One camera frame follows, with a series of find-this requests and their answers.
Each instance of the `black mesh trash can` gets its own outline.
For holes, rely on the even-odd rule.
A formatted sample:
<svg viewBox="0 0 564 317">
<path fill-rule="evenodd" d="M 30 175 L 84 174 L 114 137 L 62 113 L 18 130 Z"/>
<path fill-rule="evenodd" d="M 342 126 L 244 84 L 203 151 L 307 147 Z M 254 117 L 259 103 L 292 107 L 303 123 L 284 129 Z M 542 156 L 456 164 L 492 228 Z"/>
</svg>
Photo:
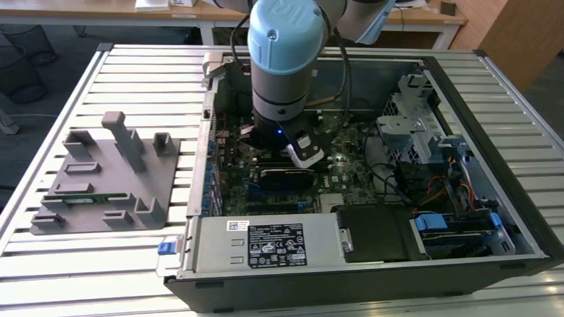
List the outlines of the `black mesh trash can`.
<svg viewBox="0 0 564 317">
<path fill-rule="evenodd" d="M 47 94 L 38 70 L 20 46 L 0 46 L 0 92 L 15 104 L 27 104 Z"/>
<path fill-rule="evenodd" d="M 56 53 L 42 25 L 0 24 L 0 33 L 12 45 L 26 49 L 26 57 L 35 66 L 43 66 L 55 61 Z"/>
</svg>

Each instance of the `light blue robot arm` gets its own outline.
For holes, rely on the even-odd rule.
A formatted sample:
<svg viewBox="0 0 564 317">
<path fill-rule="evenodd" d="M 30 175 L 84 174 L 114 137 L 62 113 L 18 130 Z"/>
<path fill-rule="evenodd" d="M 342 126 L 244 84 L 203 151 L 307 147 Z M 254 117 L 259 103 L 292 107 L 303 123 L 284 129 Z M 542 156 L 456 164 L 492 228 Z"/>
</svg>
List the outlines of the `light blue robot arm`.
<svg viewBox="0 0 564 317">
<path fill-rule="evenodd" d="M 286 0 L 267 0 L 276 5 L 291 5 Z M 250 13 L 259 0 L 204 0 L 216 7 Z M 358 43 L 372 44 L 380 35 L 395 0 L 318 0 L 332 26 L 339 27 L 343 37 Z"/>
<path fill-rule="evenodd" d="M 376 41 L 395 0 L 206 2 L 244 13 L 251 11 L 248 51 L 255 123 L 246 140 L 255 147 L 286 148 L 296 167 L 308 168 L 326 155 L 302 115 L 315 61 L 335 29 L 356 42 Z"/>
</svg>

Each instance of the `table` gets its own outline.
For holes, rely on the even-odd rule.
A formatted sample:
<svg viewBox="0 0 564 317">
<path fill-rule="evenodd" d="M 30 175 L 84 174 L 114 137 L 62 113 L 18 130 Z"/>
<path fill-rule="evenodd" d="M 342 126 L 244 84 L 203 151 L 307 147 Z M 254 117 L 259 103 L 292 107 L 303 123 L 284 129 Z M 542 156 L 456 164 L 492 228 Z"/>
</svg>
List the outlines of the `table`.
<svg viewBox="0 0 564 317">
<path fill-rule="evenodd" d="M 435 8 L 439 0 L 432 1 Z M 106 26 L 196 26 L 204 45 L 215 45 L 212 29 L 235 27 L 244 15 L 199 1 L 195 7 L 171 7 L 170 11 L 136 12 L 135 0 L 3 0 L 0 21 L 22 24 Z M 439 33 L 434 49 L 447 50 L 459 28 L 467 23 L 427 9 L 404 9 L 390 14 L 386 31 Z"/>
<path fill-rule="evenodd" d="M 115 45 L 88 65 L 62 115 L 0 215 L 0 309 L 3 316 L 196 317 L 156 275 L 158 245 L 184 233 L 191 168 L 207 92 L 204 54 L 228 47 Z M 351 49 L 356 54 L 434 55 L 552 229 L 564 241 L 564 142 L 487 57 L 471 52 Z M 336 48 L 327 54 L 339 56 Z M 123 111 L 142 137 L 167 131 L 182 138 L 168 225 L 150 231 L 34 236 L 31 219 L 55 179 L 71 129 L 111 138 L 106 111 Z M 455 119 L 444 113 L 456 131 Z M 563 316 L 564 267 L 516 277 L 460 297 L 394 300 L 244 312 L 234 316 Z"/>
</svg>

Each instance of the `aluminum extrusion table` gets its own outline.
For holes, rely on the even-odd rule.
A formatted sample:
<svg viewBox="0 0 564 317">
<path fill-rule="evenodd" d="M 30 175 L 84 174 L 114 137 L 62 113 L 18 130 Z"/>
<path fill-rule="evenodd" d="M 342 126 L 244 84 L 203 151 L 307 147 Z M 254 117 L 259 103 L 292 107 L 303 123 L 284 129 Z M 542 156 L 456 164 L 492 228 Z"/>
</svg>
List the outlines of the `aluminum extrusion table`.
<svg viewBox="0 0 564 317">
<path fill-rule="evenodd" d="M 158 277 L 158 245 L 183 234 L 196 151 L 204 54 L 224 47 L 100 46 L 0 216 L 0 316 L 196 316 Z M 434 55 L 564 241 L 564 142 L 487 57 L 471 52 L 355 49 Z M 327 53 L 339 55 L 338 49 Z M 162 230 L 34 236 L 32 216 L 62 167 L 71 129 L 111 138 L 103 113 L 123 111 L 142 137 L 182 138 L 168 225 Z M 456 131 L 454 118 L 447 122 Z M 564 267 L 508 279 L 462 297 L 394 300 L 234 316 L 564 316 Z"/>
</svg>

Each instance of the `warning label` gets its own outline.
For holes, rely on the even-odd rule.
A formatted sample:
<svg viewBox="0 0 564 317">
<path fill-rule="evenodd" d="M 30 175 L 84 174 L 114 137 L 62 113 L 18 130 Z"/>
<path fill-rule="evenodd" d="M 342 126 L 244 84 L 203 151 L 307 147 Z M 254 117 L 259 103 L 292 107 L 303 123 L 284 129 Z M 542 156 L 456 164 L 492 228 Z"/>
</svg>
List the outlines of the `warning label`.
<svg viewBox="0 0 564 317">
<path fill-rule="evenodd" d="M 252 269 L 308 265 L 303 225 L 248 226 L 248 266 Z"/>
</svg>

